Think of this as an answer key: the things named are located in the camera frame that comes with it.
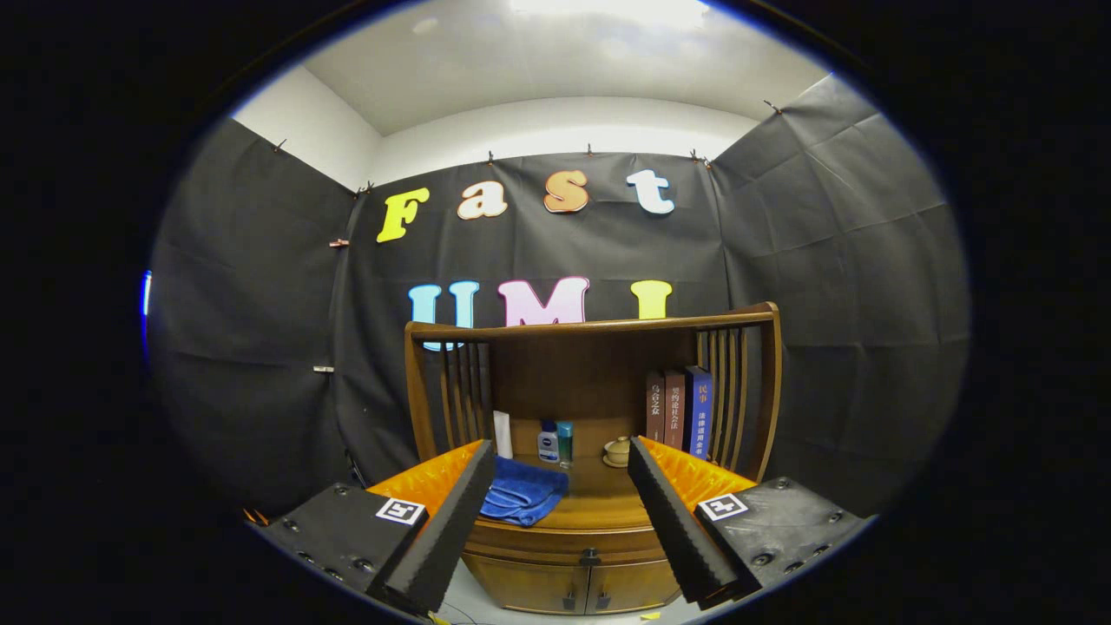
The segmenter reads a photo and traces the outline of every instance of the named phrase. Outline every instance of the blue towel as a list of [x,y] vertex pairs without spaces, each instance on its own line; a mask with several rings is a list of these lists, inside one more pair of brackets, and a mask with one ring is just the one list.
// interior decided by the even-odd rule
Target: blue towel
[[564,473],[494,457],[494,477],[482,504],[484,516],[534,525],[552,512],[568,491]]

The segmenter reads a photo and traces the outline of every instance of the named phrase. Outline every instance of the pink letter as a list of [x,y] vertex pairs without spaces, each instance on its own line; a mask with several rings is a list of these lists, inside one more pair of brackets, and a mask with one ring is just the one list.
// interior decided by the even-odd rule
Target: pink letter
[[563,278],[543,304],[527,280],[502,282],[498,292],[506,298],[506,327],[585,322],[589,288],[590,280],[581,275]]

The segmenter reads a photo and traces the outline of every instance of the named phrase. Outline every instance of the cabinet handle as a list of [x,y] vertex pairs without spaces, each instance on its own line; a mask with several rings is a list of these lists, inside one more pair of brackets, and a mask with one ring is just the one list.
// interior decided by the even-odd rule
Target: cabinet handle
[[579,558],[580,566],[598,566],[602,564],[602,558],[598,557],[598,550],[593,547],[582,551],[582,557]]

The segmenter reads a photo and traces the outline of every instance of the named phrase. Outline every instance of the black foam pad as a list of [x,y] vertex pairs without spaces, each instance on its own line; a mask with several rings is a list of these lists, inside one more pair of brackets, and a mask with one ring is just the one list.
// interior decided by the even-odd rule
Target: black foam pad
[[629,454],[629,477],[687,603],[698,602],[705,609],[760,589],[757,578],[744,567],[734,568],[707,536],[638,438]]
[[417,613],[440,609],[456,563],[493,482],[493,447],[490,441],[483,441],[428,527],[381,587],[374,585],[372,595]]

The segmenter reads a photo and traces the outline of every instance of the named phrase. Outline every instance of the blue letter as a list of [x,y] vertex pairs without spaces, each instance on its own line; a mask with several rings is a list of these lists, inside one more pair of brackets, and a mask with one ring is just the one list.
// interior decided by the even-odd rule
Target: blue letter
[[[479,283],[474,280],[452,282],[448,286],[448,291],[456,295],[456,325],[460,329],[474,327],[474,292],[478,290]],[[413,302],[413,322],[436,323],[436,298],[440,296],[440,286],[436,284],[420,284],[409,289],[409,299]],[[449,352],[456,347],[453,343],[447,345]],[[427,342],[424,350],[439,352],[440,344]]]

